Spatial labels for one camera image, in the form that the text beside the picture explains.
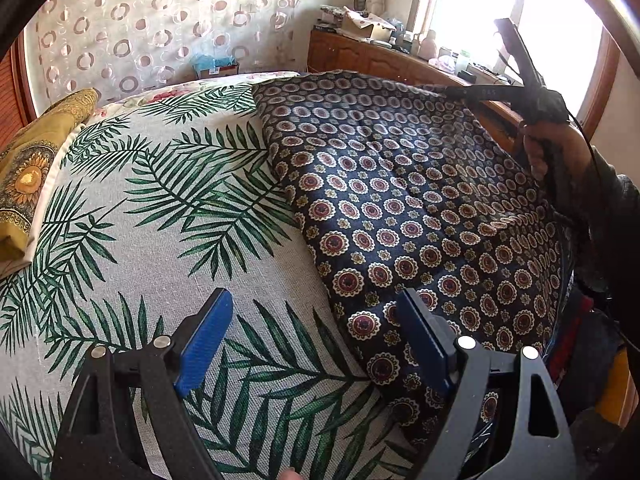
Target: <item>hand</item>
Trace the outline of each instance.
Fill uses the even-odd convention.
[[[536,180],[543,180],[548,165],[540,140],[550,140],[562,150],[562,158],[574,182],[580,182],[584,171],[591,164],[591,152],[580,131],[568,124],[538,123],[521,124],[524,136],[524,150],[529,158],[531,174]]]
[[[303,480],[303,478],[292,467],[289,467],[280,473],[278,480]]]

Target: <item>bed sheet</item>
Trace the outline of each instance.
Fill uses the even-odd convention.
[[[109,105],[78,135],[34,263],[0,282],[0,420],[46,478],[89,345],[139,348],[223,286],[234,321],[186,399],[223,475],[401,478],[415,451],[338,334],[251,85],[216,83]],[[167,476],[139,392],[133,405]]]

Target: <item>small flower pattern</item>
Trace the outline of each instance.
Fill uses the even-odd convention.
[[[420,378],[398,291],[415,288],[485,348],[546,346],[568,282],[564,230],[465,105],[340,71],[259,84],[254,98],[338,326],[410,441],[444,402]]]

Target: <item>person's arm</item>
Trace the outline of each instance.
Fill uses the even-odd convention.
[[[540,140],[562,149],[572,180],[575,205],[588,225],[598,267],[612,296],[610,314],[623,334],[640,346],[640,193],[631,180],[617,175],[594,150],[591,153],[575,128],[540,123],[524,126],[524,149],[531,173],[542,179],[548,171]]]

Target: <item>dark sleeve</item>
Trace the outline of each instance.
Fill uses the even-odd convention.
[[[640,346],[640,193],[596,149],[594,154],[595,165],[580,185],[580,216],[588,225],[593,261],[612,297],[610,314]]]

